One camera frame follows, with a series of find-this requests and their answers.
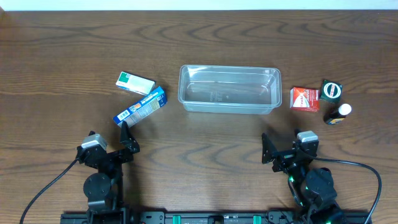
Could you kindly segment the red Panadol ActiFast box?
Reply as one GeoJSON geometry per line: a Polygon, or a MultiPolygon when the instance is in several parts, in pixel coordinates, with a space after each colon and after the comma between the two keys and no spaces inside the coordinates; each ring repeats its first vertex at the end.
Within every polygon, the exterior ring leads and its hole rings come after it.
{"type": "Polygon", "coordinates": [[[320,109],[319,90],[293,87],[290,91],[290,109],[318,112],[320,109]]]}

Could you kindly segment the dark bottle white cap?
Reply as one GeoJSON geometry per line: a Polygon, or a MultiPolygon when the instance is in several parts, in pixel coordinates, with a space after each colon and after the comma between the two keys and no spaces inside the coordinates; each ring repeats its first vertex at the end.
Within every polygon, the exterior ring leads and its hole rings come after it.
{"type": "Polygon", "coordinates": [[[338,124],[342,122],[348,114],[352,111],[351,105],[345,103],[340,105],[338,108],[331,110],[324,116],[324,123],[326,124],[338,124]]]}

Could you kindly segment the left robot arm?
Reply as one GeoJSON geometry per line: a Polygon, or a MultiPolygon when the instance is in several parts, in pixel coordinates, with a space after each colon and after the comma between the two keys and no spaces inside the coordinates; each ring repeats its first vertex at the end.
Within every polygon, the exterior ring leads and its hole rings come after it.
{"type": "Polygon", "coordinates": [[[122,122],[120,143],[123,149],[107,152],[108,143],[95,132],[90,132],[77,147],[76,159],[80,164],[97,170],[83,185],[88,199],[88,223],[129,223],[128,206],[123,201],[122,165],[134,160],[140,151],[127,122],[122,122]]]}

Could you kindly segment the white green Panadol box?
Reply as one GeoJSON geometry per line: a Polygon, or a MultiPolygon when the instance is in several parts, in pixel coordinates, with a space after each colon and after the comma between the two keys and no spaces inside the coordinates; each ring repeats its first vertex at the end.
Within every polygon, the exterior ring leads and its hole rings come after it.
{"type": "Polygon", "coordinates": [[[155,81],[128,72],[121,72],[116,81],[116,86],[146,96],[152,91],[153,87],[155,87],[155,81]]]}

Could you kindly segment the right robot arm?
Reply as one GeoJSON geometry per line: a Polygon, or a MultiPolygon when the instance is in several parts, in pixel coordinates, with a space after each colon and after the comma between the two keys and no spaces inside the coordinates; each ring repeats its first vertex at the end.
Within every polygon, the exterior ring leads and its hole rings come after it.
{"type": "Polygon", "coordinates": [[[278,151],[267,134],[262,136],[262,163],[273,163],[274,172],[288,175],[288,186],[302,210],[302,223],[347,223],[348,219],[336,202],[334,180],[327,168],[311,169],[317,157],[318,136],[313,131],[296,133],[292,147],[278,151]]]}

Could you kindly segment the blue Kool Fever box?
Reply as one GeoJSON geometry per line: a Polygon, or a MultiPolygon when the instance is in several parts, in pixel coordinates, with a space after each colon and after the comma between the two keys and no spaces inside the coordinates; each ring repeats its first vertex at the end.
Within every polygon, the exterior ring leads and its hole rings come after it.
{"type": "Polygon", "coordinates": [[[154,111],[163,107],[166,103],[167,97],[165,91],[159,86],[143,99],[116,115],[113,121],[119,127],[122,126],[123,121],[125,121],[129,127],[132,127],[154,111]]]}

